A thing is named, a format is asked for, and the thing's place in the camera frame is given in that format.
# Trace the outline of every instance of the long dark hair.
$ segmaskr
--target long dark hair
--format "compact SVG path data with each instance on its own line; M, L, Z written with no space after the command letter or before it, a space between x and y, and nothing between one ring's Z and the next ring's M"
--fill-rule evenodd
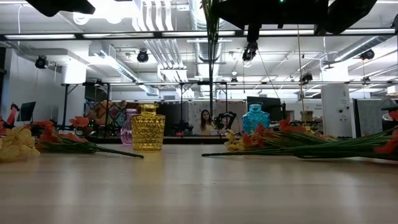
M208 110L203 110L203 111L201 111L201 113L200 113L200 121L201 121L201 123L200 123L200 126L203 128L203 129L205 129L206 128L206 120L205 119L203 119L203 114L205 113L205 112L207 112L207 114L209 115L209 124L211 124L211 122L213 122L213 120L211 119L211 114L210 114L210 112L208 111Z

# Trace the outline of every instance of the table surface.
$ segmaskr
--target table surface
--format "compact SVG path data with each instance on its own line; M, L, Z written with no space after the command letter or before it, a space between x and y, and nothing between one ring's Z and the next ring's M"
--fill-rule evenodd
M213 151L224 147L0 164L0 223L397 223L395 162L200 156Z

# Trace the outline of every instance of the person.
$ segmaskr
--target person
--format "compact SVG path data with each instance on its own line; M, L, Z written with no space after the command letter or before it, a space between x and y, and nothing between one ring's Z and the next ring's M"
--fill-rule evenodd
M200 114L200 129L201 135L210 135L210 130L215 129L213 124L213 120L210 117L210 113L208 110L203 110Z

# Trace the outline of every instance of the glass vase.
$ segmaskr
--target glass vase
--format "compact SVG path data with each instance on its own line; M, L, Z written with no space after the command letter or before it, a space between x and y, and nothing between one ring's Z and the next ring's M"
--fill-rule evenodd
M251 103L249 112L243 115L243 132L251 134L255 131L257 125L262 124L269 129L270 116L269 113L261 111L262 103Z
M120 139L125 146L132 146L132 122L131 116L137 114L136 109L126 109L126 122L120 129Z
M132 148L135 151L160 151L163 145L165 116L156 114L155 103L139 105L141 114L132 116Z

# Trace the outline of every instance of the yellow glass vase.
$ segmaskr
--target yellow glass vase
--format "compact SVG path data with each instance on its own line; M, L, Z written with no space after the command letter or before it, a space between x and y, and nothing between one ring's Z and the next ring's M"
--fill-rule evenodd
M155 103L143 103L141 114L132 116L132 148L135 151L160 151L163 145L165 116L156 114Z

